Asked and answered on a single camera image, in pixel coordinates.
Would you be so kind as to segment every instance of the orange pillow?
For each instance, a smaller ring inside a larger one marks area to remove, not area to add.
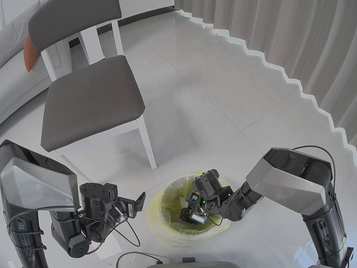
[[[36,52],[35,48],[32,45],[30,36],[29,34],[27,34],[24,44],[24,61],[27,71],[30,71],[32,69],[33,65],[37,60],[37,57],[38,52]]]

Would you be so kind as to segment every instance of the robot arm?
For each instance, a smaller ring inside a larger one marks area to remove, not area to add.
[[[296,150],[272,148],[236,192],[229,186],[222,187],[218,177],[216,170],[210,170],[192,183],[199,194],[187,196],[189,207],[182,210],[183,220],[199,224],[210,216],[221,215],[240,221],[267,197],[302,215],[319,256],[318,266],[348,266],[353,248],[347,247],[329,162]]]
[[[80,258],[92,241],[101,243],[110,233],[105,224],[135,218],[145,201],[145,192],[134,201],[119,197],[114,184],[86,183],[80,186],[80,205],[76,174],[8,140],[0,145],[0,189],[8,234],[24,268],[48,267],[38,210],[49,211],[53,238],[69,256]]]

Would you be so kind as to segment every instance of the chair backrest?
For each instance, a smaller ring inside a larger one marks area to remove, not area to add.
[[[29,35],[40,53],[75,33],[120,18],[119,0],[49,0],[29,20]]]

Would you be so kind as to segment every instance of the chair seat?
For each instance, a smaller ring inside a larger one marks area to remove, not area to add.
[[[53,151],[139,118],[144,101],[125,56],[55,80],[49,87],[41,146]]]

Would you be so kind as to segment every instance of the black baseboard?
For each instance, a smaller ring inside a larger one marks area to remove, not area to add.
[[[153,16],[156,16],[156,15],[161,15],[161,14],[164,14],[164,13],[177,11],[177,10],[178,9],[175,9],[173,6],[168,6],[168,7],[163,7],[163,8],[160,8],[160,9],[147,11],[147,12],[140,13],[140,14],[137,14],[137,15],[134,15],[134,16],[130,16],[128,18],[124,18],[124,19],[118,20],[118,25],[119,25],[119,27],[121,27],[121,26],[130,24],[130,23],[134,23],[136,21],[140,21],[140,20],[143,20],[143,19],[146,19],[146,18],[149,18],[149,17],[153,17]],[[108,32],[110,30],[112,30],[112,25],[111,24],[107,24],[107,25],[104,25],[102,27],[97,28],[97,33],[98,33],[98,35],[100,35],[102,33]],[[80,44],[79,38],[75,38],[75,39],[69,41],[69,47],[70,48],[74,47],[76,45],[79,45],[79,44]]]

